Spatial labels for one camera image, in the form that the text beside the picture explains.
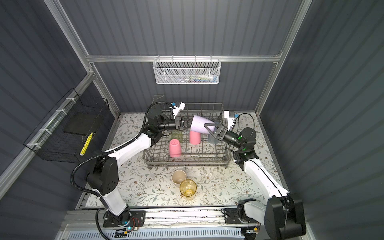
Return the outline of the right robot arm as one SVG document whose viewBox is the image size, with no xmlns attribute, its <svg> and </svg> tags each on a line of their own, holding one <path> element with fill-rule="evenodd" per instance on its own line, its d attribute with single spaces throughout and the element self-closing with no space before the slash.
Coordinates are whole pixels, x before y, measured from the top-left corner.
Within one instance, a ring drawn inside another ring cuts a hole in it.
<svg viewBox="0 0 384 240">
<path fill-rule="evenodd" d="M 240 201 L 239 218 L 243 221 L 259 222 L 272 240 L 305 235 L 307 227 L 303 201 L 283 188 L 263 166 L 254 149 L 256 131 L 244 128 L 236 134 L 223 125 L 214 123 L 206 123 L 204 127 L 215 139 L 237 148 L 233 153 L 235 163 L 256 182 L 266 200 L 264 207 L 254 200 Z"/>
</svg>

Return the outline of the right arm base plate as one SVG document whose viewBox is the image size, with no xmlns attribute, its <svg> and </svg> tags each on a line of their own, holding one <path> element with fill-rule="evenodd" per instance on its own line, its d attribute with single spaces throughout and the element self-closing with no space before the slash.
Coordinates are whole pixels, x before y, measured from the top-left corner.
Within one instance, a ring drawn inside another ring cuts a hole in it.
<svg viewBox="0 0 384 240">
<path fill-rule="evenodd" d="M 224 208 L 221 209 L 221 213 L 225 217 L 226 224 L 243 224 L 250 221 L 242 208 Z"/>
</svg>

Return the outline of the blue-grey transparent cup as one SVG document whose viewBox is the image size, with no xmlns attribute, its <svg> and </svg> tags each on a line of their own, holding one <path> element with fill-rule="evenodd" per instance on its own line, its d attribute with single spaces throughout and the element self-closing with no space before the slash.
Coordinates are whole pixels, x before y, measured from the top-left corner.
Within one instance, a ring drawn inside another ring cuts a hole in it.
<svg viewBox="0 0 384 240">
<path fill-rule="evenodd" d="M 210 143 L 211 145 L 216 145 L 218 144 L 220 141 L 215 139 L 212 135 L 208 135 L 208 143 Z"/>
</svg>

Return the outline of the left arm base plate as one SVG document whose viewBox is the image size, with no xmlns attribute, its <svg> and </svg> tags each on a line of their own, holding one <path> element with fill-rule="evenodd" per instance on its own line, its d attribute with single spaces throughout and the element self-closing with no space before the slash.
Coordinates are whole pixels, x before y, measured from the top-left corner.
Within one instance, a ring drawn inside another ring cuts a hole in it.
<svg viewBox="0 0 384 240">
<path fill-rule="evenodd" d="M 121 215 L 115 216 L 107 211 L 103 217 L 103 227 L 142 227 L 146 219 L 146 213 L 146 211 L 124 211 Z"/>
</svg>

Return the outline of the purple cup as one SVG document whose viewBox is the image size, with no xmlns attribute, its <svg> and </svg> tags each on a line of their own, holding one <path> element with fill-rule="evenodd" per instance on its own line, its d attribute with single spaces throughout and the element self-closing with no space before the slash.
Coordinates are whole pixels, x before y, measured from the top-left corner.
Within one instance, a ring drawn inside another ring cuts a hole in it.
<svg viewBox="0 0 384 240">
<path fill-rule="evenodd" d="M 198 115 L 194 115 L 192 124 L 191 124 L 191 131 L 201 133 L 201 134 L 209 134 L 210 132 L 205 128 L 205 124 L 209 124 L 209 129 L 211 132 L 214 131 L 215 127 L 212 126 L 212 124 L 214 124 L 213 121 Z"/>
</svg>

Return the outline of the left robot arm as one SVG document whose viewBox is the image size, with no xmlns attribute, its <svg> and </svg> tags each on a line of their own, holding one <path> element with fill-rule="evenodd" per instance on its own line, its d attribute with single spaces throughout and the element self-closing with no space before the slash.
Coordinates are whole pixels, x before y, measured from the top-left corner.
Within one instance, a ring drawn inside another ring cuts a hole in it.
<svg viewBox="0 0 384 240">
<path fill-rule="evenodd" d="M 120 167 L 138 153 L 154 146 L 163 137 L 163 131 L 184 130 L 185 124 L 179 113 L 185 107 L 186 104 L 181 102 L 151 104 L 134 138 L 96 157 L 95 166 L 86 175 L 86 181 L 110 214 L 120 217 L 129 211 L 118 189 Z"/>
</svg>

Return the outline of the yellow transparent cup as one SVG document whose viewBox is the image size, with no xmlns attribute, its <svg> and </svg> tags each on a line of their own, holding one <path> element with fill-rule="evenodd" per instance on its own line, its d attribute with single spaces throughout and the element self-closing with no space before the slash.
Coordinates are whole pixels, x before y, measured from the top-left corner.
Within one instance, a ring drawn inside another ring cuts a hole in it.
<svg viewBox="0 0 384 240">
<path fill-rule="evenodd" d="M 193 180 L 186 179 L 181 182 L 179 190 L 184 197 L 190 198 L 195 195 L 197 184 Z"/>
</svg>

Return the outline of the green transparent cup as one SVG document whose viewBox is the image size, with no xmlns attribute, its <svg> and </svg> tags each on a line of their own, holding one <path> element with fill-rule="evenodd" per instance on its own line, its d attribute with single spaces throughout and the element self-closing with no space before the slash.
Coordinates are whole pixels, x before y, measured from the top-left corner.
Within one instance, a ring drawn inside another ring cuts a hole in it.
<svg viewBox="0 0 384 240">
<path fill-rule="evenodd" d="M 176 139 L 179 142 L 183 141 L 183 132 L 182 131 L 172 131 L 171 139 Z"/>
</svg>

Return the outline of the pink cup front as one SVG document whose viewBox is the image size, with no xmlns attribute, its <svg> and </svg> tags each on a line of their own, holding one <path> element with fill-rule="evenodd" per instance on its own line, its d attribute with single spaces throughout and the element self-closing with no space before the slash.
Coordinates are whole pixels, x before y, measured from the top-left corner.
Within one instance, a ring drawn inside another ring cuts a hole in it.
<svg viewBox="0 0 384 240">
<path fill-rule="evenodd" d="M 201 143 L 201 133 L 190 131 L 190 144 L 199 145 Z"/>
</svg>

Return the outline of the pink cup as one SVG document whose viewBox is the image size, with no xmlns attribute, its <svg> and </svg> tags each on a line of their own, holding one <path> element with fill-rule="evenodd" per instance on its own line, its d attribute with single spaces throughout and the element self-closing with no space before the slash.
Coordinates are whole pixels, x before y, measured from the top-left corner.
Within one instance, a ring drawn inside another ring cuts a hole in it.
<svg viewBox="0 0 384 240">
<path fill-rule="evenodd" d="M 182 155 L 181 143 L 177 139 L 172 139 L 169 145 L 169 154 L 171 158 L 177 158 Z"/>
<path fill-rule="evenodd" d="M 190 131 L 190 144 L 199 145 L 201 143 L 201 133 Z"/>
</svg>

